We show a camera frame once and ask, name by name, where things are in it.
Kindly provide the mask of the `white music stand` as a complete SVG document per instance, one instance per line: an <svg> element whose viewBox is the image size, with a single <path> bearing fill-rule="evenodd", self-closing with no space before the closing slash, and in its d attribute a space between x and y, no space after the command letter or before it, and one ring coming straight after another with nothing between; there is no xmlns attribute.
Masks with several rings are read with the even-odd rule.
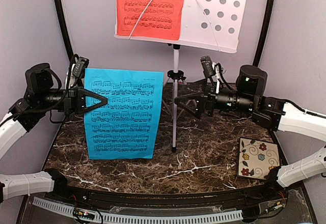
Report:
<svg viewBox="0 0 326 224"><path fill-rule="evenodd" d="M170 44L173 48L173 69L168 75L173 82L173 94L177 95L178 84L183 79L179 70L180 48L190 46L236 53L245 6L246 0L184 0L178 40L120 37L116 35L116 25L115 37Z"/></svg>

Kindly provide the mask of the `red sheet music paper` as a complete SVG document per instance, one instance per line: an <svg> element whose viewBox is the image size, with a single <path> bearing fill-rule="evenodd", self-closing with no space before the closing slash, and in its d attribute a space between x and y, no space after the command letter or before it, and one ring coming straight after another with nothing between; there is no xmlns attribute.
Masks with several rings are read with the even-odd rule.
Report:
<svg viewBox="0 0 326 224"><path fill-rule="evenodd" d="M184 0L117 0L116 35L176 41Z"/></svg>

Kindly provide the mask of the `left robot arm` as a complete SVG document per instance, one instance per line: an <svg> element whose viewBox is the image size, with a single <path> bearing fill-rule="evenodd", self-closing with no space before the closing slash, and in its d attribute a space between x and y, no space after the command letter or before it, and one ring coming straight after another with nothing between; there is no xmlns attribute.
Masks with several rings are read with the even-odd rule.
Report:
<svg viewBox="0 0 326 224"><path fill-rule="evenodd" d="M26 91L1 120L1 156L53 110L65 115L83 115L108 103L108 99L76 84L62 88L48 63L25 72ZM72 197L67 179L56 169L21 175L1 175L1 201L40 192L52 192L61 202Z"/></svg>

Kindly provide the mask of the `blue sheet music paper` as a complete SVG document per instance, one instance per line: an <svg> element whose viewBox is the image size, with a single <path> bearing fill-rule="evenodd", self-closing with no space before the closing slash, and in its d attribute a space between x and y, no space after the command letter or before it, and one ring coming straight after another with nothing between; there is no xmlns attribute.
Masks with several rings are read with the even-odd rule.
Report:
<svg viewBox="0 0 326 224"><path fill-rule="evenodd" d="M84 115L91 160L152 159L163 72L86 69L85 89L108 99Z"/></svg>

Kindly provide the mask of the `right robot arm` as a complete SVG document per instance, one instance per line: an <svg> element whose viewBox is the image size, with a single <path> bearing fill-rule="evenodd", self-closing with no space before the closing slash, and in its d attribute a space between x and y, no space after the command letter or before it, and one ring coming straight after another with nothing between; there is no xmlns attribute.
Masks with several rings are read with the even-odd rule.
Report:
<svg viewBox="0 0 326 224"><path fill-rule="evenodd" d="M287 99L264 96L267 73L252 65L243 65L236 80L236 91L197 92L176 97L179 105L196 118L204 111L250 113L258 126L272 131L288 131L325 141L325 115L299 107ZM270 201L280 189L315 175L325 176L325 148L290 165L269 171L260 196Z"/></svg>

